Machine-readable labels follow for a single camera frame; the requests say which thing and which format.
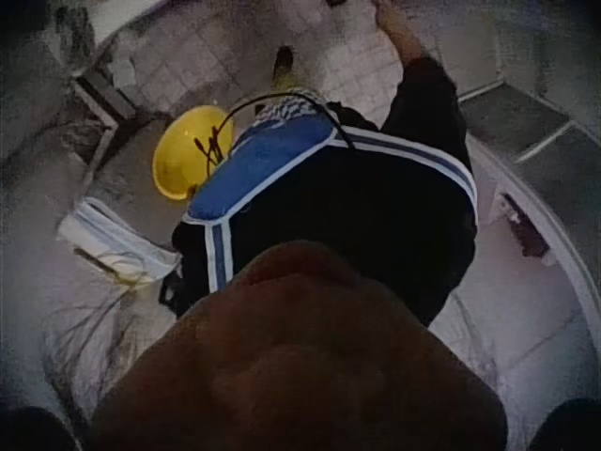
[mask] blue patch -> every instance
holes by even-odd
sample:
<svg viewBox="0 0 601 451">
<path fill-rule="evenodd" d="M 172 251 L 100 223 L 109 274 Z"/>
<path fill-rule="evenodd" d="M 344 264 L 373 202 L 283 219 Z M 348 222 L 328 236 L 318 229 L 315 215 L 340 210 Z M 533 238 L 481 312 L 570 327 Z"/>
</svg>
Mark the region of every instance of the blue patch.
<svg viewBox="0 0 601 451">
<path fill-rule="evenodd" d="M 274 127 L 277 124 L 261 124 L 259 130 L 242 135 L 239 148 L 193 198 L 184 221 L 211 222 L 236 213 L 287 172 L 273 178 L 278 171 L 290 164 L 289 170 L 294 162 L 324 148 L 333 130 L 331 122 L 321 116 L 298 117 Z"/>
</svg>

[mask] wire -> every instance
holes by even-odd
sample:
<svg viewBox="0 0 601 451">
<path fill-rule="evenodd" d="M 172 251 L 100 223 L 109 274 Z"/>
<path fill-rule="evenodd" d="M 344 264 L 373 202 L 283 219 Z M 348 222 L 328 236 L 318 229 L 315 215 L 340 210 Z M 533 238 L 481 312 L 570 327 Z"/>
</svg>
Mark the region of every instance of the wire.
<svg viewBox="0 0 601 451">
<path fill-rule="evenodd" d="M 277 98 L 282 98 L 282 97 L 297 97 L 297 98 L 304 99 L 305 101 L 308 101 L 309 103 L 311 103 L 311 106 L 313 106 L 318 113 L 325 116 L 326 119 L 329 120 L 331 122 L 331 124 L 333 124 L 333 126 L 336 128 L 336 130 L 340 133 L 340 135 L 343 137 L 343 139 L 347 143 L 348 148 L 350 148 L 351 150 L 356 150 L 354 143 L 348 137 L 347 132 L 345 132 L 342 125 L 340 125 L 340 122 L 338 122 L 330 114 L 330 112 L 324 105 L 322 105 L 321 103 L 319 103 L 317 101 L 314 101 L 309 96 L 306 96 L 299 92 L 274 92 L 271 94 L 265 94 L 263 96 L 256 97 L 250 101 L 246 101 L 245 103 L 237 106 L 232 111 L 230 111 L 229 114 L 225 117 L 225 119 L 221 123 L 221 125 L 219 126 L 219 128 L 216 129 L 215 127 L 213 127 L 213 135 L 208 139 L 208 151 L 205 150 L 205 148 L 202 146 L 202 144 L 200 143 L 200 141 L 198 141 L 197 138 L 194 138 L 194 143 L 196 144 L 198 149 L 207 157 L 207 176 L 210 174 L 210 164 L 211 163 L 213 163 L 215 166 L 217 166 L 219 163 L 221 163 L 223 161 L 223 154 L 222 154 L 222 150 L 219 147 L 218 138 L 219 138 L 219 134 L 223 130 L 223 127 L 225 127 L 225 124 L 233 116 L 235 116 L 237 113 L 239 113 L 244 108 L 248 108 L 249 106 L 259 103 L 260 101 L 266 101 L 268 99 L 277 99 Z M 213 160 L 213 158 L 211 158 L 211 155 L 213 153 L 215 154 L 216 161 Z"/>
</svg>

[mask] person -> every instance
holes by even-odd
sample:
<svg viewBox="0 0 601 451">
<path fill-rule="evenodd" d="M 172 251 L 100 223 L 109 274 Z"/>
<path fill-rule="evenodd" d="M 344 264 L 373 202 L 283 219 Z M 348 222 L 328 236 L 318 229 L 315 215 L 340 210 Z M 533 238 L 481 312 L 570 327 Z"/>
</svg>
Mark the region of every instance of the person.
<svg viewBox="0 0 601 451">
<path fill-rule="evenodd" d="M 405 70 L 381 131 L 297 87 L 258 114 L 174 232 L 181 318 L 102 400 L 91 449 L 504 449 L 499 399 L 427 330 L 474 255 L 455 86 L 373 3 Z"/>
</svg>

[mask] wall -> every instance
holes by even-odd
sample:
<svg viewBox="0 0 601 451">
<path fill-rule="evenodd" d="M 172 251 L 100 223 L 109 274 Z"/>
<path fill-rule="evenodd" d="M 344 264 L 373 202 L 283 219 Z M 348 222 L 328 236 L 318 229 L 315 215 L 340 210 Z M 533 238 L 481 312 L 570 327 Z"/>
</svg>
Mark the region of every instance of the wall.
<svg viewBox="0 0 601 451">
<path fill-rule="evenodd" d="M 4 37 L 0 53 L 1 164 L 60 111 L 66 75 L 35 35 Z"/>
</svg>

